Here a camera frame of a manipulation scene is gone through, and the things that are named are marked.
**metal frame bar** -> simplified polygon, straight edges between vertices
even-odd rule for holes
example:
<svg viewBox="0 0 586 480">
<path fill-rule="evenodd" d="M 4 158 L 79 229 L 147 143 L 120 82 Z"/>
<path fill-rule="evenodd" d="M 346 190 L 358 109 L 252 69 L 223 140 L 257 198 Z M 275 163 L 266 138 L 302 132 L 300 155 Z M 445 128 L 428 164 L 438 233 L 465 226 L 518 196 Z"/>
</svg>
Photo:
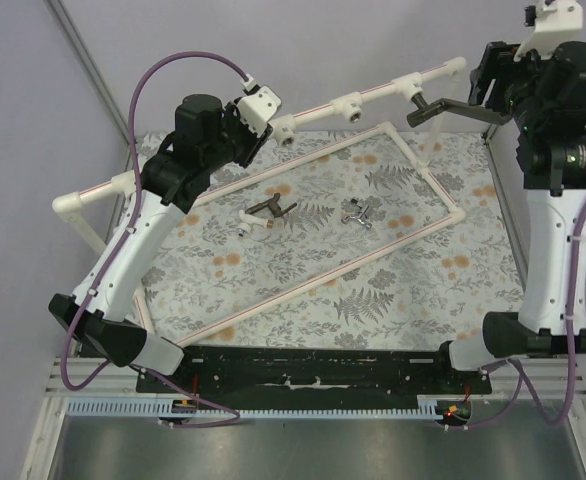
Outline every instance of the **metal frame bar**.
<svg viewBox="0 0 586 480">
<path fill-rule="evenodd" d="M 35 430 L 22 466 L 20 480 L 49 478 L 53 457 L 59 443 L 68 400 L 47 397 L 42 403 Z"/>
<path fill-rule="evenodd" d="M 126 122 L 126 117 L 122 114 L 120 109 L 115 102 L 115 98 L 111 93 L 104 77 L 100 73 L 100 70 L 97 67 L 97 64 L 91 57 L 84 40 L 80 35 L 79 30 L 75 26 L 73 19 L 69 15 L 68 10 L 64 6 L 61 0 L 44 0 L 46 5 L 48 6 L 53 18 L 55 19 L 56 23 L 60 27 L 60 30 L 64 34 L 69 47 L 77 57 L 78 61 L 80 62 L 80 66 L 82 70 L 86 73 L 91 85 L 95 89 L 98 97 L 100 98 L 102 104 L 106 108 L 111 121 L 115 125 L 120 134 L 120 137 L 125 143 L 128 143 L 128 126 Z"/>
</svg>

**white pvc pipe frame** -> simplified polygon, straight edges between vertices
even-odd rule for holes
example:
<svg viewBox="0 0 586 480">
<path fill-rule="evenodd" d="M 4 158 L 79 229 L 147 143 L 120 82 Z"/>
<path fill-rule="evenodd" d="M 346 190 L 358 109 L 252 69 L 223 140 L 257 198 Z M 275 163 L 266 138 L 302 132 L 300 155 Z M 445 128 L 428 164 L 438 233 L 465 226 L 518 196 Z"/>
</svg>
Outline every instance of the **white pvc pipe frame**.
<svg viewBox="0 0 586 480">
<path fill-rule="evenodd" d="M 360 104 L 363 104 L 392 94 L 403 94 L 406 96 L 407 92 L 415 90 L 416 84 L 417 86 L 421 87 L 424 82 L 428 82 L 445 76 L 451 77 L 450 87 L 447 92 L 447 96 L 452 97 L 455 93 L 457 85 L 459 84 L 460 72 L 464 70 L 465 67 L 466 60 L 462 57 L 457 57 L 452 60 L 449 60 L 448 62 L 443 63 L 438 67 L 431 68 L 423 72 L 411 73 L 409 75 L 399 77 L 384 85 L 364 90 L 363 92 L 355 92 L 349 95 L 345 95 L 337 99 L 337 101 L 331 101 L 325 105 L 321 105 L 319 107 L 306 110 L 296 115 L 280 117 L 271 122 L 271 124 L 275 126 L 278 124 L 278 121 L 284 120 L 287 126 L 289 126 L 291 129 L 294 129 L 295 127 L 299 127 L 301 125 L 318 120 L 320 118 L 341 114 L 342 111 L 339 107 L 343 104 L 345 99 L 357 98 L 358 102 Z M 384 247 L 378 248 L 377 250 L 367 253 L 362 257 L 359 257 L 348 263 L 340 265 L 339 267 L 334 268 L 329 272 L 326 272 L 318 277 L 314 277 L 294 288 L 281 292 L 267 300 L 264 300 L 263 302 L 260 302 L 240 312 L 237 312 L 236 314 L 230 317 L 227 317 L 211 325 L 208 325 L 203 329 L 191 332 L 189 335 L 179 339 L 176 343 L 182 347 L 190 345 L 198 340 L 206 338 L 225 328 L 235 325 L 236 323 L 241 322 L 242 320 L 262 313 L 265 310 L 277 306 L 287 300 L 291 300 L 292 298 L 297 297 L 320 285 L 323 285 L 326 282 L 329 282 L 335 278 L 338 278 L 347 272 L 360 268 L 374 260 L 377 260 L 378 258 L 388 255 L 405 245 L 409 245 L 413 242 L 416 242 L 417 240 L 424 238 L 425 236 L 430 235 L 431 233 L 434 233 L 450 225 L 455 225 L 456 223 L 459 223 L 462 220 L 464 220 L 466 216 L 464 210 L 462 210 L 455 204 L 455 201 L 451 198 L 451 196 L 444 189 L 444 187 L 437 181 L 435 176 L 429 171 L 428 168 L 431 161 L 432 152 L 435 147 L 435 143 L 442 130 L 443 117 L 444 115 L 439 115 L 433 121 L 433 125 L 431 126 L 431 130 L 429 131 L 424 146 L 424 150 L 422 151 L 420 157 L 418 157 L 415 154 L 415 152 L 411 149 L 411 147 L 409 147 L 409 145 L 404 140 L 402 140 L 402 138 L 398 135 L 397 130 L 390 122 L 384 122 L 378 125 L 377 127 L 365 130 L 349 138 L 333 143 L 326 147 L 320 148 L 314 152 L 308 153 L 306 155 L 282 163 L 280 165 L 273 166 L 260 173 L 256 173 L 249 177 L 230 183 L 218 189 L 207 191 L 200 195 L 193 204 L 193 207 L 197 207 L 205 203 L 211 202 L 220 197 L 223 197 L 224 195 L 235 192 L 237 190 L 241 190 L 245 187 L 248 187 L 249 185 L 253 185 L 268 178 L 274 177 L 280 173 L 299 167 L 300 165 L 312 162 L 313 160 L 316 160 L 324 155 L 328 155 L 343 148 L 350 147 L 368 138 L 380 134 L 386 134 L 395 142 L 395 144 L 399 147 L 400 151 L 406 156 L 406 158 L 408 158 L 409 162 L 411 163 L 413 168 L 415 168 L 420 177 L 426 183 L 428 183 L 428 185 L 433 189 L 437 196 L 447 206 L 449 214 L 441 220 L 438 220 L 430 225 L 422 227 L 416 232 L 413 232 L 410 235 L 407 235 L 394 242 L 391 242 L 388 245 L 385 245 Z M 108 198 L 113 195 L 122 194 L 128 196 L 132 194 L 134 190 L 135 178 L 133 172 L 128 171 L 123 174 L 116 175 L 108 182 L 102 183 L 100 185 L 89 188 L 82 192 L 73 192 L 68 195 L 63 195 L 61 197 L 56 198 L 53 201 L 53 209 L 65 222 L 69 223 L 73 227 L 73 229 L 84 239 L 84 241 L 86 241 L 86 243 L 88 243 L 91 246 L 91 248 L 93 248 L 93 250 L 95 250 L 98 254 L 101 254 L 106 248 L 106 244 L 95 232 L 95 230 L 91 228 L 88 222 L 82 217 L 82 208 L 85 205 L 93 203 L 97 200 L 101 200 L 103 198 Z M 146 303 L 144 287 L 141 283 L 135 291 L 133 300 L 139 312 L 140 321 L 142 322 L 142 325 L 151 333 L 155 333 L 155 328 L 153 327 L 151 315 L 149 313 L 148 306 Z"/>
</svg>

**white cable clip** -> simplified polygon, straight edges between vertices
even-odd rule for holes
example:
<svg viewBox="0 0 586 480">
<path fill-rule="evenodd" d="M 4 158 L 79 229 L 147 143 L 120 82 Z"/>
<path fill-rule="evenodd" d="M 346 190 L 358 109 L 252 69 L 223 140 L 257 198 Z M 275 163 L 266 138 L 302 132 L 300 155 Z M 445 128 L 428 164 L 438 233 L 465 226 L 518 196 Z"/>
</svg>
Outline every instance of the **white cable clip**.
<svg viewBox="0 0 586 480">
<path fill-rule="evenodd" d="M 257 80 L 255 80 L 251 75 L 248 73 L 246 74 L 249 79 L 247 81 L 242 80 L 242 88 L 246 93 L 249 93 L 255 86 L 257 85 Z"/>
</svg>

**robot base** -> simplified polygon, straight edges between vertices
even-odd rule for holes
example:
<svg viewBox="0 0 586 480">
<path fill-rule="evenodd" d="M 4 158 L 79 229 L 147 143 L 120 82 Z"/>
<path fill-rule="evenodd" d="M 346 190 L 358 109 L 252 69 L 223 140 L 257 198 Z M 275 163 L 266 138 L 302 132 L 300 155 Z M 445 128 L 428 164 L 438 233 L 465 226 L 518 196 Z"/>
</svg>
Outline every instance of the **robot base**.
<svg viewBox="0 0 586 480">
<path fill-rule="evenodd" d="M 517 312 L 489 312 L 482 333 L 466 340 L 445 342 L 440 350 L 449 352 L 451 367 L 471 371 L 513 355 L 552 357 L 568 353 L 566 335 L 534 332 L 518 321 Z M 575 352 L 586 353 L 586 330 L 575 335 Z"/>
</svg>

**black metal part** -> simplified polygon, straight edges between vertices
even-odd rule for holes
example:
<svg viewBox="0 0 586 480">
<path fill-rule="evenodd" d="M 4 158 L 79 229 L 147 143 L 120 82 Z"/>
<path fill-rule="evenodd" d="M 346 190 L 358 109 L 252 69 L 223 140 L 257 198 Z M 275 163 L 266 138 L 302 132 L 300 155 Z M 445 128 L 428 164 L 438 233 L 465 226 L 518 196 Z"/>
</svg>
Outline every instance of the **black metal part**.
<svg viewBox="0 0 586 480">
<path fill-rule="evenodd" d="M 546 0 L 546 4 L 551 3 L 552 0 Z M 535 19 L 537 19 L 537 12 L 535 11 L 535 5 L 529 5 L 524 9 L 524 26 L 534 27 Z"/>
<path fill-rule="evenodd" d="M 200 347 L 185 350 L 171 380 L 235 409 L 331 410 L 416 408 L 417 395 L 491 393 L 488 377 L 450 368 L 448 352 Z M 335 388 L 295 388 L 305 385 Z M 171 390 L 138 378 L 139 393 Z"/>
<path fill-rule="evenodd" d="M 416 93 L 411 98 L 411 101 L 415 104 L 417 108 L 427 108 L 429 106 L 428 102 L 424 100 L 424 96 L 421 93 Z"/>
<path fill-rule="evenodd" d="M 527 21 L 530 15 L 527 10 Z M 496 125 L 512 117 L 520 130 L 517 161 L 525 189 L 554 196 L 586 189 L 586 43 L 562 43 L 548 60 L 535 50 L 516 59 L 518 47 L 489 43 L 471 72 L 468 104 L 443 98 L 424 106 L 417 98 L 408 123 L 445 111 Z"/>
<path fill-rule="evenodd" d="M 245 212 L 248 215 L 253 215 L 256 212 L 259 212 L 260 210 L 264 210 L 265 208 L 268 208 L 271 211 L 271 214 L 273 215 L 274 218 L 279 218 L 279 217 L 286 215 L 291 210 L 293 210 L 295 207 L 297 207 L 297 203 L 293 203 L 293 204 L 289 205 L 288 207 L 286 207 L 284 210 L 282 210 L 282 208 L 280 207 L 280 205 L 278 203 L 279 200 L 280 200 L 280 194 L 276 193 L 273 195 L 272 198 L 269 198 L 268 200 L 266 200 L 262 203 L 258 203 L 257 205 L 253 205 L 252 207 L 247 208 L 245 210 Z"/>
<path fill-rule="evenodd" d="M 49 312 L 68 330 L 78 306 L 75 298 L 56 293 L 49 303 Z M 146 342 L 146 330 L 124 320 L 112 322 L 102 318 L 99 311 L 85 311 L 75 328 L 73 338 L 86 345 L 118 367 L 130 364 Z"/>
<path fill-rule="evenodd" d="M 534 332 L 518 321 L 517 312 L 489 312 L 482 335 L 486 349 L 496 358 L 512 355 L 549 357 L 568 353 L 566 335 Z M 586 331 L 575 335 L 576 353 L 586 353 Z"/>
<path fill-rule="evenodd" d="M 210 176 L 227 163 L 248 167 L 271 133 L 257 136 L 242 123 L 237 106 L 211 95 L 190 95 L 175 111 L 175 131 L 142 170 L 142 188 L 184 213 L 210 185 Z"/>
<path fill-rule="evenodd" d="M 472 118 L 473 120 L 480 120 L 482 122 L 493 123 L 495 125 L 504 125 L 511 120 L 510 115 L 502 115 L 484 107 L 471 106 L 468 103 L 451 100 L 449 98 L 440 98 L 430 105 L 426 105 L 425 107 L 421 107 L 418 110 L 409 113 L 406 116 L 406 120 L 411 127 L 417 127 L 444 112 L 455 113 L 456 115 Z"/>
</svg>

